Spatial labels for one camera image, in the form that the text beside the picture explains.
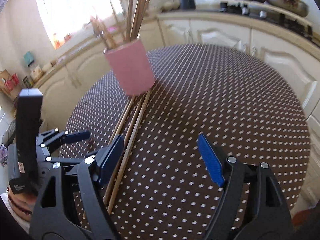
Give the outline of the person's left hand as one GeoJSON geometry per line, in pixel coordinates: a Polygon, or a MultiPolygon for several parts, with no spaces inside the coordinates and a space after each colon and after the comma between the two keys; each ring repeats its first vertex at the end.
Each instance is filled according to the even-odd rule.
{"type": "Polygon", "coordinates": [[[37,196],[31,193],[13,194],[7,187],[7,195],[12,210],[21,219],[30,222],[37,196]]]}

